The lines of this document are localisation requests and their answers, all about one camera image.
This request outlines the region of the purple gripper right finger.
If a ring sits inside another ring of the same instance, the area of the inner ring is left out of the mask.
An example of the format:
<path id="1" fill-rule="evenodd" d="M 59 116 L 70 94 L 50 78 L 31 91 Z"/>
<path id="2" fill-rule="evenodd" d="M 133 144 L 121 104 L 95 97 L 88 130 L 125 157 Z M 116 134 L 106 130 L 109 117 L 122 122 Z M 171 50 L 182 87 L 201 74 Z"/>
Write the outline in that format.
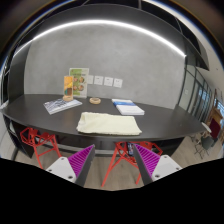
<path id="1" fill-rule="evenodd" d="M 134 145 L 133 154 L 145 185 L 182 169 L 170 156 L 159 156 L 137 144 Z"/>

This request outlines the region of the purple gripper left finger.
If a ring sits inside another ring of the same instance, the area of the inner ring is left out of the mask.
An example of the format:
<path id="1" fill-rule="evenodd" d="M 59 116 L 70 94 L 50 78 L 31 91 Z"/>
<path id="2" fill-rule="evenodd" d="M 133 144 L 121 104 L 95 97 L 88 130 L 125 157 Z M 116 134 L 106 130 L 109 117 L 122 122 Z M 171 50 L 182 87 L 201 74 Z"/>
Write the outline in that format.
<path id="1" fill-rule="evenodd" d="M 95 156 L 95 145 L 90 145 L 70 157 L 60 157 L 47 171 L 83 187 Z"/>

